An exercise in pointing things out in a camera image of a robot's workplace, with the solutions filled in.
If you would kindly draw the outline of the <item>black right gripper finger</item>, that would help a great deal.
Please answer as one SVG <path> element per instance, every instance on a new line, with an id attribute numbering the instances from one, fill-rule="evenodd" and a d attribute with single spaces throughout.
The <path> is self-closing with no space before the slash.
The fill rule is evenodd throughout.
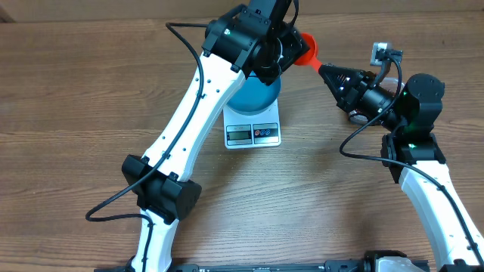
<path id="1" fill-rule="evenodd" d="M 334 98 L 341 100 L 353 87 L 358 70 L 345 67 L 320 67 L 318 73 Z"/>
<path id="2" fill-rule="evenodd" d="M 364 70 L 354 68 L 335 66 L 331 63 L 323 64 L 321 66 L 321 77 L 324 80 L 333 82 L 343 82 L 346 78 L 351 80 L 362 80 L 365 77 Z"/>

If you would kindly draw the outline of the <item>red scoop blue handle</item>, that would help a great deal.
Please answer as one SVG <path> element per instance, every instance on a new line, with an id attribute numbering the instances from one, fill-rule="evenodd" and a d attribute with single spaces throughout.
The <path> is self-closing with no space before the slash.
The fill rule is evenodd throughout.
<path id="1" fill-rule="evenodd" d="M 310 66 L 316 73 L 319 73 L 322 62 L 318 59 L 318 44 L 315 41 L 314 36 L 307 32 L 303 32 L 301 36 L 309 49 L 299 57 L 294 64 L 297 66 Z"/>

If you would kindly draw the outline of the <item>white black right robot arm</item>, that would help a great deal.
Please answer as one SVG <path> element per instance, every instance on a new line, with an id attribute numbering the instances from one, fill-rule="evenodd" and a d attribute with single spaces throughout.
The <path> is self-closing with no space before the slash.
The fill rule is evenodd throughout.
<path id="1" fill-rule="evenodd" d="M 442 111 L 445 85 L 425 73 L 397 82 L 391 92 L 372 72 L 322 65 L 319 75 L 350 113 L 359 111 L 368 125 L 388 130 L 376 158 L 411 200 L 426 231 L 440 271 L 481 271 L 483 236 L 460 201 L 436 136 L 434 122 Z"/>

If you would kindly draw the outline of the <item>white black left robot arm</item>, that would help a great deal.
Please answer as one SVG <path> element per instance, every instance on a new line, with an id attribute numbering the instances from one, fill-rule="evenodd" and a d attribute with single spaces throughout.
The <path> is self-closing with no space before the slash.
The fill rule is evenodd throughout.
<path id="1" fill-rule="evenodd" d="M 127 271 L 167 271 L 178 223 L 201 193 L 190 176 L 201 147 L 223 107 L 255 75 L 270 85 L 309 49 L 294 22 L 296 1 L 251 1 L 205 25 L 202 52 L 185 96 L 162 134 L 142 156 L 122 164 L 128 190 L 137 196 L 141 234 Z"/>

